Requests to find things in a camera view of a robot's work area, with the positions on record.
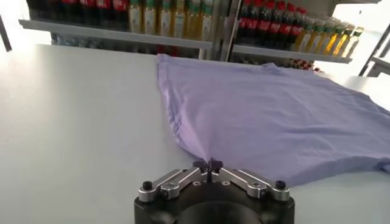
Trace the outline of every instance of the store shelf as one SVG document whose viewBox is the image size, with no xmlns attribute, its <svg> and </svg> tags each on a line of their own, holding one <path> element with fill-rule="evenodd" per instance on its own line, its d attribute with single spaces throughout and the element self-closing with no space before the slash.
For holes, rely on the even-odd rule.
<svg viewBox="0 0 390 224">
<path fill-rule="evenodd" d="M 24 29 L 48 31 L 68 35 L 77 35 L 82 37 L 105 38 L 110 40 L 133 41 L 140 43 L 160 44 L 177 47 L 188 47 L 195 49 L 211 49 L 212 42 L 186 40 L 179 38 L 161 37 L 155 35 L 146 35 L 130 33 L 116 30 L 107 30 L 93 27 L 61 24 L 56 22 L 43 22 L 34 20 L 19 20 Z"/>
<path fill-rule="evenodd" d="M 233 52 L 242 53 L 242 54 L 251 54 L 251 55 L 262 55 L 268 57 L 293 58 L 293 59 L 313 60 L 313 61 L 329 61 L 329 62 L 337 62 L 337 63 L 349 63 L 352 61 L 351 58 L 332 57 L 326 55 L 308 54 L 308 53 L 294 52 L 294 51 L 281 51 L 275 49 L 243 46 L 243 45 L 235 45 L 233 48 Z"/>
</svg>

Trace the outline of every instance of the purple cloth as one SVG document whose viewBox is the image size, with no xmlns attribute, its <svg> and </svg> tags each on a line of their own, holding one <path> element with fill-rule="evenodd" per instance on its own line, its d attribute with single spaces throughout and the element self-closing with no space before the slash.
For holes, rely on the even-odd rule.
<svg viewBox="0 0 390 224">
<path fill-rule="evenodd" d="M 290 186 L 390 172 L 390 112 L 312 72 L 159 55 L 176 142 L 191 154 Z"/>
</svg>

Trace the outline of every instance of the white table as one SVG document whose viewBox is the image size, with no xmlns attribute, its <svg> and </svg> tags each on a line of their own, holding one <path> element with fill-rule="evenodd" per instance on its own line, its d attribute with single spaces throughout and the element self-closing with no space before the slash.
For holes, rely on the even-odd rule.
<svg viewBox="0 0 390 224">
<path fill-rule="evenodd" d="M 385 101 L 374 78 L 333 79 Z M 36 46 L 0 61 L 1 224 L 133 223 L 139 185 L 192 160 L 172 137 L 154 56 Z M 387 224 L 389 189 L 379 172 L 295 187 L 296 223 Z"/>
</svg>

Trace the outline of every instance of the coca-cola bottle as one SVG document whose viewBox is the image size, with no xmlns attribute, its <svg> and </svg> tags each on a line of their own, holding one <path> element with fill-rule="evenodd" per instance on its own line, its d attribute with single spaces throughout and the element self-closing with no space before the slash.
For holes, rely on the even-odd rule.
<svg viewBox="0 0 390 224">
<path fill-rule="evenodd" d="M 129 0 L 113 0 L 115 27 L 121 30 L 129 29 Z"/>
<path fill-rule="evenodd" d="M 101 26 L 105 28 L 111 27 L 114 20 L 112 0 L 97 0 L 96 6 L 99 9 Z"/>
<path fill-rule="evenodd" d="M 297 37 L 303 29 L 304 13 L 302 13 L 301 8 L 297 8 L 294 16 L 294 22 L 292 22 L 290 33 L 287 36 L 286 40 L 286 49 L 291 49 L 292 45 L 297 40 Z"/>
<path fill-rule="evenodd" d="M 257 41 L 257 24 L 259 22 L 260 7 L 263 0 L 255 0 L 253 7 L 249 10 L 247 20 L 247 28 L 245 33 L 245 42 L 248 44 L 256 44 Z"/>
<path fill-rule="evenodd" d="M 272 26 L 272 23 L 278 23 L 280 26 L 280 20 L 282 16 L 280 15 L 279 17 L 275 17 L 274 14 L 278 12 L 278 9 L 273 10 L 273 8 L 274 2 L 267 2 L 266 7 L 260 13 L 260 22 L 257 27 L 257 40 L 259 45 L 266 45 L 266 37 L 268 37 L 269 29 Z"/>
<path fill-rule="evenodd" d="M 243 42 L 243 38 L 246 33 L 249 10 L 250 10 L 250 0 L 244 0 L 243 6 L 241 7 L 241 11 L 239 13 L 239 23 L 238 23 L 237 37 L 236 37 L 236 41 L 238 43 Z"/>
<path fill-rule="evenodd" d="M 83 11 L 79 0 L 62 0 L 65 9 L 65 20 L 70 23 L 82 23 Z"/>
<path fill-rule="evenodd" d="M 80 0 L 81 6 L 84 11 L 85 23 L 88 25 L 99 24 L 99 11 L 96 7 L 96 0 Z"/>
<path fill-rule="evenodd" d="M 287 4 L 287 11 L 282 16 L 282 23 L 280 25 L 278 34 L 275 38 L 275 47 L 277 49 L 284 49 L 288 34 L 291 30 L 291 25 L 294 21 L 295 6 L 291 3 Z"/>
</svg>

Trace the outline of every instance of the soda bottle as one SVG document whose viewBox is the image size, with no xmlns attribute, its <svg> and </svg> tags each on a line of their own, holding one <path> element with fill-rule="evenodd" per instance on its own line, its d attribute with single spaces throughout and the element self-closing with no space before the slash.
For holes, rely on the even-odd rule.
<svg viewBox="0 0 390 224">
<path fill-rule="evenodd" d="M 242 43 L 246 33 L 246 26 L 248 20 L 248 13 L 250 9 L 250 0 L 244 0 L 244 4 L 239 13 L 239 24 L 237 30 L 237 42 Z"/>
<path fill-rule="evenodd" d="M 83 11 L 79 0 L 62 0 L 65 9 L 65 18 L 70 23 L 82 23 Z"/>
<path fill-rule="evenodd" d="M 297 40 L 297 37 L 301 33 L 303 29 L 303 19 L 304 19 L 304 13 L 302 13 L 301 8 L 297 8 L 295 15 L 294 15 L 294 21 L 292 22 L 290 33 L 287 36 L 286 40 L 286 49 L 291 49 L 294 45 L 295 41 Z"/>
<path fill-rule="evenodd" d="M 80 0 L 80 3 L 84 11 L 85 23 L 92 26 L 98 25 L 99 11 L 96 7 L 96 0 Z"/>
<path fill-rule="evenodd" d="M 113 0 L 115 27 L 121 30 L 129 28 L 129 14 L 127 8 L 129 0 Z"/>
<path fill-rule="evenodd" d="M 274 12 L 272 13 L 271 25 L 269 25 L 268 32 L 266 31 L 265 41 L 264 41 L 265 46 L 274 47 L 276 35 L 278 34 L 278 31 L 280 28 L 280 23 L 282 22 L 283 12 L 285 9 L 286 9 L 285 2 L 279 1 L 277 3 L 277 9 L 275 9 Z"/>
<path fill-rule="evenodd" d="M 247 27 L 245 33 L 245 41 L 248 44 L 256 44 L 257 41 L 257 24 L 260 15 L 260 7 L 263 3 L 263 0 L 255 0 L 253 7 L 250 8 L 249 14 L 247 17 Z"/>
<path fill-rule="evenodd" d="M 287 4 L 287 11 L 282 16 L 282 22 L 275 38 L 275 47 L 284 49 L 288 34 L 291 30 L 291 25 L 294 21 L 295 6 L 291 3 Z"/>
<path fill-rule="evenodd" d="M 109 28 L 114 20 L 114 11 L 111 4 L 112 0 L 97 0 L 96 6 L 99 10 L 99 17 L 102 27 Z"/>
</svg>

